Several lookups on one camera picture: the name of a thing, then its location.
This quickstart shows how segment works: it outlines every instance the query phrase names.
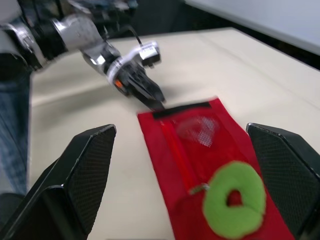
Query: white label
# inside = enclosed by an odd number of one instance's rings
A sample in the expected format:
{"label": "white label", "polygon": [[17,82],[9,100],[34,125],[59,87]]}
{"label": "white label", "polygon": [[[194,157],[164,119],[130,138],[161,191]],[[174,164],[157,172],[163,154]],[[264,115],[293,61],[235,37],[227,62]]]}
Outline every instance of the white label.
{"label": "white label", "polygon": [[146,48],[143,48],[140,51],[140,56],[141,56],[142,60],[153,57],[157,54],[158,54],[158,52],[154,46],[148,46]]}

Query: white wall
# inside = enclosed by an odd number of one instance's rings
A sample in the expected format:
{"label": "white wall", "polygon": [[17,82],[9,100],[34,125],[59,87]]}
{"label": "white wall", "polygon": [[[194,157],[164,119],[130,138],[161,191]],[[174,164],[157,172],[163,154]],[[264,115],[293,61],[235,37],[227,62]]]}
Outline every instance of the white wall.
{"label": "white wall", "polygon": [[20,15],[17,0],[0,0],[0,23],[11,21]]}
{"label": "white wall", "polygon": [[194,7],[320,55],[319,0],[185,1]]}

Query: red mesh pocket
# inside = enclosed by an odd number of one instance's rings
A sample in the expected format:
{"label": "red mesh pocket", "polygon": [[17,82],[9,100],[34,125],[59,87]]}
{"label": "red mesh pocket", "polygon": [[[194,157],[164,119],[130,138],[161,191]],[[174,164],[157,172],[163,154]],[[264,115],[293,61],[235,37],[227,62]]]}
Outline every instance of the red mesh pocket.
{"label": "red mesh pocket", "polygon": [[[228,162],[249,163],[261,175],[249,136],[218,99],[205,107],[183,106],[138,115],[176,240],[223,240],[208,226],[202,212],[204,192],[191,194]],[[293,240],[267,193],[261,228],[244,240]]]}

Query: black cable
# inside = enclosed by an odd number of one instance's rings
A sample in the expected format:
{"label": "black cable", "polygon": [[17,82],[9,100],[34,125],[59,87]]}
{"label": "black cable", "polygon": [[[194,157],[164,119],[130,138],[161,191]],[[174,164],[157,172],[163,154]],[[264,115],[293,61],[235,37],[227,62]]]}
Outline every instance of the black cable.
{"label": "black cable", "polygon": [[36,18],[37,18],[38,22],[41,22],[40,14],[38,12],[38,7],[37,7],[36,0],[32,0],[32,5],[33,5],[34,11],[35,11],[35,15],[36,15]]}
{"label": "black cable", "polygon": [[108,34],[108,35],[107,35],[107,39],[114,39],[114,38],[120,37],[121,35],[123,35],[123,34],[126,33],[126,32],[131,32],[131,33],[135,36],[135,38],[136,38],[136,40],[138,41],[138,43],[139,43],[141,46],[143,45],[142,42],[141,42],[141,40],[140,40],[140,38],[139,38],[139,36],[138,36],[138,34],[137,34],[137,32],[136,32],[136,31],[134,30],[134,28],[133,28],[132,26],[130,26],[130,25],[123,26],[123,27],[120,28],[119,31],[117,31],[117,32],[112,32],[112,33]]}
{"label": "black cable", "polygon": [[56,7],[58,8],[59,18],[60,20],[65,17],[64,11],[61,6],[60,0],[55,0]]}
{"label": "black cable", "polygon": [[17,0],[17,2],[18,2],[18,4],[19,4],[19,6],[20,6],[23,20],[25,21],[25,24],[27,24],[27,25],[29,26],[28,19],[27,19],[27,15],[26,15],[24,6],[22,5],[21,0]]}

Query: mesh texture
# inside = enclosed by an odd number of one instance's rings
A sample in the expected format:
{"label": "mesh texture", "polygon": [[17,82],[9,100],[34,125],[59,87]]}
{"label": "mesh texture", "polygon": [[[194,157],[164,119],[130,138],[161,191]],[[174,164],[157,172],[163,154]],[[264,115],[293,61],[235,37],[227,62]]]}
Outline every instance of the mesh texture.
{"label": "mesh texture", "polygon": [[92,230],[106,188],[114,137],[112,127],[91,140],[68,185],[69,197],[86,234]]}
{"label": "mesh texture", "polygon": [[319,200],[320,183],[279,136],[260,129],[249,135],[272,200],[297,236]]}

